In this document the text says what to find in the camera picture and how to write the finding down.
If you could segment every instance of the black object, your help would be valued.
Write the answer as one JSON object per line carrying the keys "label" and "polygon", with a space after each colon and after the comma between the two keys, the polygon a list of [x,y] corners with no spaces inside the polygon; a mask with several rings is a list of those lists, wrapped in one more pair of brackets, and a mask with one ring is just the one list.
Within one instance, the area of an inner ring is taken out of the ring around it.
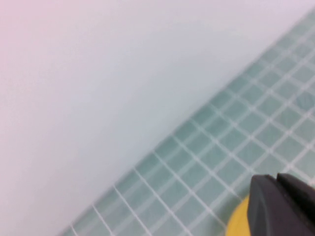
{"label": "black object", "polygon": [[315,190],[289,174],[252,177],[251,236],[315,236]]}

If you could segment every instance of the white wall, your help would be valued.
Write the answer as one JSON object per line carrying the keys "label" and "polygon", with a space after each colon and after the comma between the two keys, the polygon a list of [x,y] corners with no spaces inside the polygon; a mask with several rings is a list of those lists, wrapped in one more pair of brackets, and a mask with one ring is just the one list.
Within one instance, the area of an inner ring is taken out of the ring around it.
{"label": "white wall", "polygon": [[0,235],[54,236],[312,0],[0,2]]}

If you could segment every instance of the tile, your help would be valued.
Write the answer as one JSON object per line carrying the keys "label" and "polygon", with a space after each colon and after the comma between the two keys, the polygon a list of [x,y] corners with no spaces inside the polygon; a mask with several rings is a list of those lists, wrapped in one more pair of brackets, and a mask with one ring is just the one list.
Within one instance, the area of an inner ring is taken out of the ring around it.
{"label": "tile", "polygon": [[152,196],[153,192],[143,183],[136,191],[125,197],[125,199],[133,210],[137,210]]}
{"label": "tile", "polygon": [[259,116],[257,113],[252,112],[239,123],[239,127],[247,131],[248,133],[252,134],[263,123],[264,123],[264,119],[261,116]]}
{"label": "tile", "polygon": [[243,116],[247,111],[247,107],[240,101],[235,100],[225,111],[224,115],[233,121]]}
{"label": "tile", "polygon": [[196,191],[196,194],[206,205],[210,206],[224,190],[225,187],[212,177]]}
{"label": "tile", "polygon": [[315,71],[307,66],[302,65],[301,68],[299,68],[292,76],[294,79],[305,83],[314,77],[314,75]]}
{"label": "tile", "polygon": [[293,50],[293,54],[297,55],[300,58],[305,58],[309,53],[311,53],[312,48],[308,47],[307,45],[301,43],[300,45],[298,45],[294,50]]}
{"label": "tile", "polygon": [[119,226],[124,220],[131,216],[131,211],[127,205],[121,201],[118,207],[115,210],[111,211],[109,214],[102,214],[105,222],[111,230],[114,230]]}
{"label": "tile", "polygon": [[276,89],[276,93],[281,97],[289,99],[298,92],[299,88],[289,81],[285,81]]}
{"label": "tile", "polygon": [[183,231],[182,226],[170,216],[155,232],[153,236],[177,236]]}
{"label": "tile", "polygon": [[246,169],[234,159],[231,159],[222,169],[218,176],[228,185],[231,185]]}
{"label": "tile", "polygon": [[184,142],[186,139],[198,132],[198,129],[190,121],[186,121],[182,126],[180,126],[176,132],[175,136]]}
{"label": "tile", "polygon": [[171,178],[173,178],[172,173],[162,166],[155,174],[153,174],[148,179],[148,184],[155,190],[158,191],[163,187]]}
{"label": "tile", "polygon": [[165,214],[167,214],[166,208],[158,199],[155,199],[150,206],[148,206],[142,213],[139,214],[139,218],[149,229]]}
{"label": "tile", "polygon": [[145,233],[139,221],[134,218],[117,236],[140,236]]}
{"label": "tile", "polygon": [[315,176],[315,152],[309,150],[295,166],[306,173],[310,178]]}
{"label": "tile", "polygon": [[265,74],[262,78],[260,78],[258,81],[268,87],[271,88],[275,83],[277,83],[280,80],[280,75],[278,75],[274,71],[269,71],[267,74]]}
{"label": "tile", "polygon": [[265,150],[261,146],[254,141],[250,141],[237,153],[237,156],[250,166],[264,153]]}
{"label": "tile", "polygon": [[241,97],[253,105],[263,94],[264,92],[261,88],[252,85],[241,95]]}
{"label": "tile", "polygon": [[193,222],[202,212],[204,207],[197,199],[191,196],[176,212],[176,216],[184,225],[189,225]]}
{"label": "tile", "polygon": [[315,106],[315,96],[308,91],[304,91],[296,98],[294,104],[301,110],[309,111]]}
{"label": "tile", "polygon": [[227,87],[234,93],[238,93],[242,90],[249,82],[243,77],[234,79]]}
{"label": "tile", "polygon": [[288,73],[296,66],[296,62],[289,57],[282,59],[276,67],[281,70],[283,73]]}
{"label": "tile", "polygon": [[255,62],[254,64],[250,65],[246,69],[244,74],[253,78],[253,77],[257,76],[263,69],[264,69],[263,65],[259,64],[258,62]]}
{"label": "tile", "polygon": [[99,200],[97,200],[95,207],[100,213],[102,213],[118,200],[120,200],[119,195],[114,188],[111,188]]}
{"label": "tile", "polygon": [[145,176],[158,165],[161,165],[160,161],[153,153],[150,153],[136,166],[136,170],[140,175]]}
{"label": "tile", "polygon": [[198,155],[206,146],[211,143],[211,139],[204,133],[199,133],[193,140],[187,143],[187,147]]}
{"label": "tile", "polygon": [[196,162],[181,178],[190,188],[194,188],[207,174],[205,168]]}
{"label": "tile", "polygon": [[173,171],[178,173],[191,160],[192,156],[184,149],[181,149],[177,154],[175,154],[171,159],[168,160],[167,165]]}
{"label": "tile", "polygon": [[304,141],[311,142],[315,138],[314,121],[306,119],[295,129],[294,133],[301,137]]}
{"label": "tile", "polygon": [[215,106],[216,108],[221,108],[231,99],[231,95],[226,91],[219,92],[211,101],[210,103]]}
{"label": "tile", "polygon": [[172,208],[187,194],[188,190],[178,180],[176,180],[166,189],[165,192],[161,194],[161,198],[169,208]]}
{"label": "tile", "polygon": [[279,115],[276,116],[275,122],[287,129],[290,129],[300,118],[301,116],[296,111],[290,107],[286,107]]}
{"label": "tile", "polygon": [[262,161],[257,167],[256,171],[261,175],[272,175],[276,176],[277,173],[282,172],[285,164],[275,158],[272,154],[268,155],[266,159]]}
{"label": "tile", "polygon": [[274,49],[269,49],[267,52],[265,52],[261,58],[267,61],[268,63],[273,62],[277,57],[279,56],[279,52]]}
{"label": "tile", "polygon": [[270,95],[258,106],[257,109],[270,117],[281,107],[281,105],[282,103],[280,101]]}
{"label": "tile", "polygon": [[282,135],[283,132],[281,130],[273,124],[269,124],[256,136],[256,138],[270,148]]}
{"label": "tile", "polygon": [[208,121],[210,121],[216,112],[211,109],[208,105],[202,107],[193,117],[192,119],[196,121],[200,125],[204,125]]}
{"label": "tile", "polygon": [[127,175],[125,175],[123,179],[121,179],[117,184],[115,184],[115,186],[121,194],[124,194],[138,181],[140,181],[140,177],[136,174],[135,171],[131,171]]}
{"label": "tile", "polygon": [[207,215],[191,230],[194,236],[217,236],[224,231],[223,226],[212,215]]}
{"label": "tile", "polygon": [[227,224],[235,208],[241,200],[232,194],[227,195],[222,201],[213,208],[213,211],[223,223]]}
{"label": "tile", "polygon": [[218,145],[214,145],[208,152],[201,156],[200,160],[211,170],[220,164],[228,154]]}
{"label": "tile", "polygon": [[178,143],[174,140],[173,137],[168,137],[164,140],[156,149],[156,153],[162,158],[166,159],[174,152],[176,149],[179,148]]}
{"label": "tile", "polygon": [[237,129],[232,129],[228,134],[226,134],[223,138],[220,139],[220,143],[223,144],[227,149],[233,151],[237,148],[244,140],[246,136],[242,134]]}
{"label": "tile", "polygon": [[287,161],[292,161],[302,150],[303,146],[293,137],[288,136],[276,147],[275,152]]}
{"label": "tile", "polygon": [[205,130],[215,138],[227,130],[231,124],[222,117],[217,117],[213,122],[206,126]]}
{"label": "tile", "polygon": [[76,233],[80,234],[82,231],[84,231],[86,228],[92,227],[97,222],[99,222],[100,219],[95,212],[95,210],[91,207],[88,210],[86,210],[79,219],[77,219],[73,223],[73,228],[76,231]]}

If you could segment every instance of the tiled wall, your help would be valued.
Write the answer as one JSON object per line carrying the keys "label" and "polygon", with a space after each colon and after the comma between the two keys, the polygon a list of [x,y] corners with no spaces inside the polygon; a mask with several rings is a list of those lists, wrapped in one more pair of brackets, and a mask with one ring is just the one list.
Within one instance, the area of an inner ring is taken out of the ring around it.
{"label": "tiled wall", "polygon": [[221,236],[253,174],[315,180],[315,13],[181,125],[62,236]]}

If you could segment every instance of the yellow circular object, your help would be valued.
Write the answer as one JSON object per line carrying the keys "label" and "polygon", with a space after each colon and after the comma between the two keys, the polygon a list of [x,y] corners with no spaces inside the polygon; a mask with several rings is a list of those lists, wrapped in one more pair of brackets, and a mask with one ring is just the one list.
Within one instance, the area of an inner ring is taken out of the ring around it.
{"label": "yellow circular object", "polygon": [[247,220],[248,202],[247,196],[234,210],[227,224],[226,236],[251,236]]}

